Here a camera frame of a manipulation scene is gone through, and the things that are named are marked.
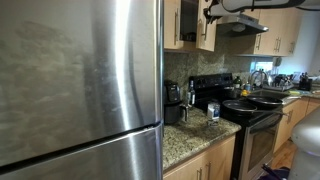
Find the frying pan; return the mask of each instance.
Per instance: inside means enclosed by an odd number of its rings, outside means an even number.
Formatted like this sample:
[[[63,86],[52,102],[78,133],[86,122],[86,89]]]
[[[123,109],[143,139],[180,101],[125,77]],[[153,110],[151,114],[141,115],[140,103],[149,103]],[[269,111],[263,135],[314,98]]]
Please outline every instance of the frying pan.
[[[227,110],[229,110],[230,112],[234,112],[240,115],[247,115],[247,116],[251,116],[255,112],[266,112],[266,113],[276,113],[276,114],[287,115],[281,111],[257,110],[257,107],[255,105],[245,101],[238,101],[238,100],[223,101],[222,106]]]
[[[268,96],[247,96],[247,100],[260,107],[267,107],[267,108],[276,108],[283,104],[283,101],[281,99],[268,97]]]

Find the refrigerator door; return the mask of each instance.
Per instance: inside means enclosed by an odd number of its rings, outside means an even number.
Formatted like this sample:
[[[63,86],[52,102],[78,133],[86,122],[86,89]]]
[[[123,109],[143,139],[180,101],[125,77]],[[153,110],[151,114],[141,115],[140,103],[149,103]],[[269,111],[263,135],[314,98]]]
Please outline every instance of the refrigerator door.
[[[161,120],[160,0],[0,0],[0,167]]]
[[[0,179],[162,180],[161,127],[8,172]]]

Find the wooden cabinet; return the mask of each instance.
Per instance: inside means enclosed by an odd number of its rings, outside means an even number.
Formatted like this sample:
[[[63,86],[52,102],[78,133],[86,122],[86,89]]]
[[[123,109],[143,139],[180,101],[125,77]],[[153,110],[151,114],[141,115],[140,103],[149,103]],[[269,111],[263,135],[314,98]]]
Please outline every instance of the wooden cabinet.
[[[320,99],[310,98],[306,115],[310,114],[312,111],[317,109],[319,106],[320,106]]]
[[[206,0],[164,0],[165,50],[214,51],[216,21],[207,25],[203,15],[203,9],[209,7],[210,3]],[[184,20],[185,18],[195,19],[195,21]],[[194,31],[196,31],[196,41],[181,40],[183,35]]]
[[[164,180],[229,180],[235,136],[212,145],[204,152],[164,174]]]
[[[259,19],[268,32],[230,39],[229,53],[269,56],[289,56],[294,52],[298,37],[301,13],[295,8],[262,9],[245,14]]]
[[[289,114],[289,116],[283,116],[279,123],[274,152],[291,137],[293,127],[306,116],[308,103],[309,98],[302,97],[283,108],[283,112]]]

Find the kitchen counter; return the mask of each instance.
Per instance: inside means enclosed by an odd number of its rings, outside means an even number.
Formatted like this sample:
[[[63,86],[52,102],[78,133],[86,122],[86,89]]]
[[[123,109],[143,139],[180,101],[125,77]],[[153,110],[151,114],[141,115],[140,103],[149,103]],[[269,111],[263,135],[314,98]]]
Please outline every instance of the kitchen counter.
[[[207,117],[199,109],[189,111],[188,122],[165,125],[163,138],[163,170],[189,159],[210,145],[236,133],[241,126],[219,118],[218,126],[207,126]]]

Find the bottle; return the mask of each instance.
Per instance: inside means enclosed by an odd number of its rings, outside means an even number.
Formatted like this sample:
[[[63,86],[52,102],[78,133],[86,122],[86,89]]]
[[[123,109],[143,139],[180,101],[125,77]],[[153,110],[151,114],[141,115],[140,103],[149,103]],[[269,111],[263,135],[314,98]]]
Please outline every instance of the bottle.
[[[193,88],[193,80],[190,81],[189,84],[189,89],[188,89],[188,105],[192,106],[195,103],[195,99],[196,99],[196,93],[195,90]]]
[[[233,87],[235,89],[240,89],[241,85],[242,85],[242,82],[241,82],[240,76],[237,76],[237,78],[233,80]]]

